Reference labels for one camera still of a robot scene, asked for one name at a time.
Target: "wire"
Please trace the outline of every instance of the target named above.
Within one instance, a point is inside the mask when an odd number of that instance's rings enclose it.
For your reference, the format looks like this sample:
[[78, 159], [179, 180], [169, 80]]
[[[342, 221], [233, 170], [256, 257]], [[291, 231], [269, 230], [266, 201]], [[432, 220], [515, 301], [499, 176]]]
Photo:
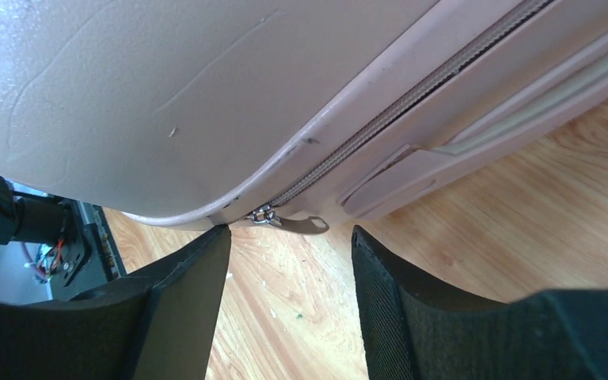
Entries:
[[37, 276], [39, 276], [41, 279], [44, 280], [48, 280], [48, 275], [45, 274], [45, 272], [43, 272], [43, 270], [41, 270], [38, 265], [36, 265], [33, 262], [33, 259], [31, 258], [31, 254], [29, 254], [29, 250], [27, 249], [27, 245], [22, 242], [20, 243], [20, 245], [22, 246], [22, 252], [25, 255], [25, 259], [27, 260], [27, 264], [29, 264], [30, 267], [33, 268], [34, 272], [36, 273]]

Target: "wooden floor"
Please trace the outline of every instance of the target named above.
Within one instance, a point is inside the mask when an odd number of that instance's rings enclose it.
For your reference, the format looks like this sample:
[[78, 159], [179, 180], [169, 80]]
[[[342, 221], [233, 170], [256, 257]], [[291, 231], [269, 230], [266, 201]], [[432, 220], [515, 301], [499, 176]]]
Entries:
[[[107, 216], [130, 271], [197, 236]], [[366, 378], [353, 224], [316, 237], [234, 230], [207, 378]], [[608, 101], [379, 222], [359, 224], [419, 267], [489, 298], [608, 287]]]

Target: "crease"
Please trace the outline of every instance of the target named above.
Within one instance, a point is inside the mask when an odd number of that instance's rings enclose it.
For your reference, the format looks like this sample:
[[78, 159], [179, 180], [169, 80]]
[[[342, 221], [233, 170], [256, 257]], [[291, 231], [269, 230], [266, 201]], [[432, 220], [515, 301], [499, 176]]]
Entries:
[[254, 34], [258, 30], [262, 29], [270, 21], [275, 20], [276, 18], [281, 17], [284, 14], [285, 14], [284, 11], [282, 11], [280, 9], [276, 9], [273, 12], [271, 12], [269, 15], [262, 17], [262, 19], [257, 24], [253, 25], [252, 28], [250, 28], [247, 32], [245, 32], [241, 36], [239, 36], [232, 44], [230, 44], [230, 46], [228, 46], [225, 50], [223, 50], [220, 54], [218, 54], [215, 58], [213, 58], [209, 63], [207, 63], [206, 66], [204, 66], [197, 74], [195, 74], [195, 76], [192, 77], [192, 79], [186, 85], [184, 85], [182, 88], [180, 88], [178, 91], [176, 91], [176, 93], [174, 95], [172, 95], [167, 101], [165, 101], [164, 104], [162, 104], [157, 109], [155, 109], [153, 111], [153, 114], [158, 113], [158, 112], [162, 111], [163, 109], [169, 107], [174, 101], [176, 101], [176, 99], [182, 93], [186, 92], [190, 87], [192, 87], [192, 85], [194, 85], [194, 83], [197, 81], [197, 79], [201, 78], [202, 75], [208, 69], [210, 69], [213, 65], [215, 65], [216, 62], [218, 62], [220, 59], [223, 59], [225, 56], [227, 56], [232, 50], [234, 50], [235, 47], [240, 45], [243, 41], [245, 41], [247, 38], [249, 38], [252, 34]]
[[89, 25], [89, 23], [94, 20], [99, 14], [103, 13], [104, 10], [106, 10], [110, 5], [114, 4], [115, 2], [118, 2], [119, 0], [111, 0], [109, 2], [107, 2], [106, 4], [104, 4], [101, 8], [99, 8], [99, 10], [97, 10], [97, 12], [93, 13], [92, 16], [87, 17], [87, 20], [85, 20], [82, 25], [80, 25], [80, 27], [78, 27], [78, 29], [76, 29], [76, 31], [73, 33], [73, 35], [71, 37], [69, 37], [68, 40], [66, 40], [66, 42], [64, 43], [64, 45], [62, 45], [62, 47], [57, 51], [57, 53], [55, 54], [54, 57], [52, 57], [52, 59], [50, 60], [49, 63], [47, 63], [47, 65], [45, 65], [45, 67], [36, 75], [33, 76], [33, 78], [31, 78], [29, 81], [27, 81], [25, 83], [25, 85], [22, 87], [22, 90], [19, 91], [19, 93], [17, 94], [17, 97], [15, 98], [15, 102], [13, 103], [13, 107], [10, 108], [10, 113], [8, 115], [8, 133], [6, 135], [6, 149], [7, 149], [7, 154], [10, 155], [10, 151], [12, 149], [13, 146], [13, 115], [17, 109], [17, 106], [20, 103], [20, 99], [22, 98], [22, 95], [24, 95], [27, 91], [27, 89], [29, 89], [29, 87], [31, 86], [32, 83], [34, 83], [34, 81], [38, 78], [40, 78], [43, 74], [45, 74], [48, 69], [50, 69], [50, 67], [54, 66], [55, 62], [57, 62], [57, 59], [59, 59], [59, 57], [62, 55], [62, 53], [64, 53], [64, 51], [69, 47], [69, 45], [76, 39], [76, 37], [78, 37], [83, 30], [85, 30], [85, 28], [87, 27], [87, 25]]

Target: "zipper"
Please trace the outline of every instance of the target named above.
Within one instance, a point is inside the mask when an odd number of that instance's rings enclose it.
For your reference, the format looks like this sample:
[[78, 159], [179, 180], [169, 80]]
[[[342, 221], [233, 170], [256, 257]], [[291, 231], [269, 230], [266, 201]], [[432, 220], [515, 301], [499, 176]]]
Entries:
[[354, 154], [360, 147], [372, 140], [395, 120], [402, 117], [411, 108], [446, 84], [469, 64], [481, 57], [504, 37], [516, 30], [524, 22], [531, 19], [547, 7], [553, 0], [526, 0], [507, 13], [493, 26], [486, 29], [462, 50], [449, 58], [437, 70], [412, 87], [388, 108], [378, 114], [339, 148], [333, 151], [320, 164], [295, 181], [289, 188], [266, 204], [253, 210], [244, 219], [249, 219], [257, 226], [273, 226], [297, 234], [323, 234], [329, 229], [328, 224], [319, 217], [306, 220], [291, 220], [276, 215], [276, 208], [281, 207], [316, 183], [325, 174], [337, 167], [346, 158]]

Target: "light brown wooden surface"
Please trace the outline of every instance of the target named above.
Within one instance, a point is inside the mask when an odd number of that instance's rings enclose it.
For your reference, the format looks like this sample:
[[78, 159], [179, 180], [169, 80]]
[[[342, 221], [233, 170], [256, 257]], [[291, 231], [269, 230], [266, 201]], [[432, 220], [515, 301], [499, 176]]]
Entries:
[[[107, 211], [133, 271], [197, 233]], [[608, 287], [608, 101], [379, 222], [394, 252], [468, 291], [511, 301]], [[207, 378], [366, 378], [350, 261], [353, 222], [325, 236], [235, 229]]]

